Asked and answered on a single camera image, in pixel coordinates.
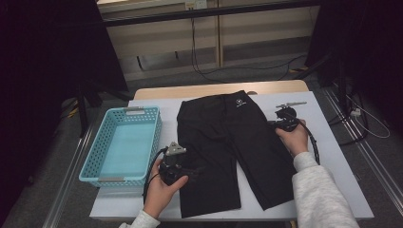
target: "plastic basket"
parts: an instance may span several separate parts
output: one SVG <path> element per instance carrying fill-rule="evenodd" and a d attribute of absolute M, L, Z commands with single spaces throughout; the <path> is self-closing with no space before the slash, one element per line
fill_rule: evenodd
<path fill-rule="evenodd" d="M 162 121 L 157 106 L 109 109 L 101 123 L 80 181 L 96 187 L 144 185 L 158 151 Z"/>

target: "person's left hand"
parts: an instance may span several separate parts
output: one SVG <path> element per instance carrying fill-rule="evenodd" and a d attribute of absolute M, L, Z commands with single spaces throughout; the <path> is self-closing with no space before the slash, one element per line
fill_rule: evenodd
<path fill-rule="evenodd" d="M 158 166 L 161 163 L 161 159 L 155 161 L 152 169 L 150 177 L 154 177 L 149 184 L 147 197 L 145 199 L 144 211 L 157 219 L 160 215 L 161 211 L 168 205 L 171 201 L 173 195 L 176 191 L 182 188 L 189 179 L 187 176 L 183 176 L 179 178 L 172 185 L 166 185 L 158 174 Z"/>

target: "metal bar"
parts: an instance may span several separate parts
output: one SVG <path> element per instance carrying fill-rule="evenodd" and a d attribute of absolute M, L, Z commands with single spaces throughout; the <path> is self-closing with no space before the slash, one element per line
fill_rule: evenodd
<path fill-rule="evenodd" d="M 86 116 L 86 100 L 84 98 L 84 88 L 83 84 L 78 84 L 78 91 L 77 91 L 77 103 L 78 103 L 78 110 L 80 115 L 80 123 L 81 123 L 81 133 L 80 138 L 83 138 L 84 134 L 86 133 L 86 129 L 88 128 L 88 118 Z"/>
<path fill-rule="evenodd" d="M 94 117 L 92 120 L 95 120 L 95 118 L 98 116 L 98 114 L 99 114 L 99 111 L 96 114 L 94 114 Z M 57 227 L 57 225 L 59 223 L 60 217 L 62 216 L 63 209 L 67 202 L 68 195 L 70 193 L 70 189 L 72 187 L 74 178 L 76 177 L 76 173 L 77 173 L 78 169 L 80 168 L 80 167 L 78 167 L 78 165 L 80 163 L 80 160 L 84 156 L 84 152 L 89 143 L 89 139 L 91 138 L 91 134 L 93 133 L 92 132 L 93 127 L 94 127 L 94 121 L 92 121 L 92 123 L 90 124 L 89 129 L 87 130 L 85 136 L 83 138 L 81 138 L 77 144 L 77 148 L 74 152 L 71 163 L 70 163 L 68 170 L 66 172 L 66 175 L 63 179 L 62 185 L 59 188 L 57 196 L 51 205 L 47 218 L 44 222 L 43 228 Z"/>
<path fill-rule="evenodd" d="M 331 106 L 337 113 L 342 113 L 340 110 L 340 107 L 337 106 L 338 100 L 336 98 L 336 95 L 332 92 L 330 94 L 327 90 L 325 93 L 328 95 L 327 99 L 331 103 Z M 357 133 L 358 127 L 355 125 L 355 123 L 352 120 L 348 121 L 343 121 L 344 126 L 346 127 L 347 131 L 349 132 L 350 136 L 356 140 L 360 137 L 360 135 Z M 388 193 L 389 197 L 391 198 L 394 206 L 396 209 L 399 211 L 400 215 L 403 216 L 403 192 L 400 186 L 396 183 L 394 178 L 391 176 L 391 174 L 388 172 L 386 167 L 383 165 L 383 163 L 380 161 L 378 156 L 375 154 L 373 149 L 370 147 L 368 142 L 366 140 L 362 140 L 361 142 L 356 143 L 359 151 L 361 152 L 362 156 L 366 160 L 367 164 L 371 167 L 373 170 L 374 174 L 378 178 L 379 182 L 382 184 L 383 188 L 385 191 Z"/>
<path fill-rule="evenodd" d="M 118 27 L 134 24 L 144 24 L 151 22 L 172 21 L 180 19 L 198 18 L 206 16 L 218 16 L 237 14 L 245 12 L 267 11 L 267 10 L 285 10 L 293 8 L 303 8 L 318 6 L 323 0 L 292 0 L 282 1 L 266 4 L 255 4 L 249 6 L 235 6 L 225 8 L 211 8 L 211 9 L 196 9 L 187 11 L 168 12 L 154 15 L 137 16 L 137 17 L 122 17 L 105 19 L 104 25 L 106 27 Z"/>
<path fill-rule="evenodd" d="M 307 70 L 301 72 L 293 80 L 302 80 L 302 79 L 308 77 L 313 72 L 315 72 L 319 67 L 321 67 L 323 64 L 325 64 L 327 61 L 329 61 L 331 58 L 334 58 L 334 54 L 332 53 L 332 51 L 328 52 L 320 60 L 318 60 L 316 63 L 314 63 L 312 66 L 310 66 Z"/>

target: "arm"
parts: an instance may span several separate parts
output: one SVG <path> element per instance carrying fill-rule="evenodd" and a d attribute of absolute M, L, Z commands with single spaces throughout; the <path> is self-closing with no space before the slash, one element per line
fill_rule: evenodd
<path fill-rule="evenodd" d="M 331 173 L 308 153 L 308 135 L 299 125 L 293 132 L 276 129 L 294 158 L 293 176 L 297 221 L 301 228 L 358 227 L 347 200 Z"/>
<path fill-rule="evenodd" d="M 143 210 L 140 211 L 131 226 L 123 223 L 119 228 L 157 227 L 160 224 L 157 218 L 161 211 L 168 205 L 173 195 L 187 183 L 188 177 L 184 176 L 172 185 L 166 185 L 158 174 L 158 165 L 160 165 L 161 161 L 162 160 L 155 161 L 152 167 L 151 177 L 155 178 L 151 180 L 148 187 L 147 198 L 145 199 Z"/>

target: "table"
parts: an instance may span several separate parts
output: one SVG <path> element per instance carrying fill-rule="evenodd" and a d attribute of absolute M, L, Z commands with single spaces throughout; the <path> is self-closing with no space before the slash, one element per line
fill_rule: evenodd
<path fill-rule="evenodd" d="M 163 118 L 163 132 L 160 138 L 160 145 L 162 145 L 169 143 L 175 138 L 173 136 L 176 130 L 175 117 L 183 100 L 200 96 L 232 93 L 242 89 L 246 92 L 258 94 L 251 95 L 251 98 L 257 102 L 268 120 L 276 118 L 274 113 L 276 105 L 287 102 L 300 102 L 301 100 L 307 101 L 308 104 L 299 106 L 296 108 L 296 111 L 308 123 L 316 123 L 310 125 L 310 130 L 316 136 L 321 163 L 334 174 L 337 186 L 351 204 L 355 217 L 357 219 L 370 219 L 374 217 L 350 166 L 346 162 L 333 133 L 323 117 L 315 96 L 312 92 L 308 91 L 306 84 L 302 81 L 144 88 L 136 92 L 134 101 L 130 102 L 129 105 L 153 104 L 160 107 Z M 171 203 L 161 213 L 160 220 L 290 220 L 296 218 L 297 212 L 293 200 L 262 211 L 247 184 L 243 171 L 239 166 L 237 169 L 242 205 L 242 208 L 239 210 L 181 219 L 179 194 L 176 194 Z M 141 193 L 141 188 L 136 189 L 134 187 L 119 189 L 101 188 L 90 216 L 94 219 L 131 221 L 138 211 L 143 208 Z"/>

